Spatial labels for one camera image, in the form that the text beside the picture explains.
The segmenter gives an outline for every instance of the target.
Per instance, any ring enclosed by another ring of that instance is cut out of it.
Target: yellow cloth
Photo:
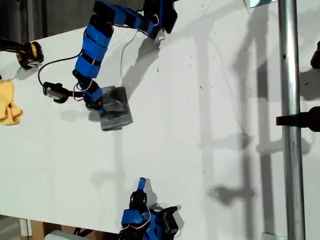
[[[0,124],[12,125],[20,122],[23,112],[13,101],[14,84],[0,79]]]

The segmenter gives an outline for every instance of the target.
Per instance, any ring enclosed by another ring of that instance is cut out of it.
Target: pole clamp
[[[277,116],[276,125],[309,128],[313,132],[320,132],[320,106],[315,106],[308,112],[300,112],[289,116]]]

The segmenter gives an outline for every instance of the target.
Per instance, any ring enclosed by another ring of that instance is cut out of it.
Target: white tabletop
[[[128,44],[134,30],[114,31],[97,82],[128,91],[134,123],[121,131],[101,131],[83,102],[54,103],[35,73],[18,71],[15,55],[0,53],[0,74],[13,81],[24,112],[20,124],[0,126],[0,214],[117,233],[130,194],[145,177],[150,205],[181,206],[175,216],[184,240],[286,235],[282,128],[276,126],[278,5],[181,0],[175,6],[172,34],[159,50],[144,46],[137,63],[146,37],[138,33]],[[299,1],[303,111],[320,105],[320,76],[308,72],[320,40],[319,12],[318,0]],[[83,31],[39,40],[45,63],[76,55]],[[71,89],[75,61],[46,67],[42,80]],[[320,138],[308,129],[302,137],[306,231],[315,236]]]

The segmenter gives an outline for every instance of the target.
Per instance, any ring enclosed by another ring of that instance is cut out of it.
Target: blue robotic arm
[[[119,240],[173,240],[179,230],[173,216],[178,207],[149,209],[145,184],[146,179],[141,177],[137,190],[131,194],[129,209],[122,215]]]
[[[93,8],[96,14],[91,16],[85,30],[82,51],[72,72],[82,91],[69,91],[61,83],[45,82],[43,93],[54,98],[56,103],[64,103],[68,97],[83,98],[88,108],[104,114],[106,109],[103,90],[93,79],[99,74],[114,26],[136,29],[151,39],[155,39],[161,29],[171,33],[178,17],[174,2],[175,0],[145,0],[144,15],[141,15],[124,6],[96,1]]]

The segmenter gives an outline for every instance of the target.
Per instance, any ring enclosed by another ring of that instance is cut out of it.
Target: silver pole
[[[296,0],[279,0],[282,115],[300,112]],[[288,240],[305,240],[301,129],[283,127],[283,158]]]

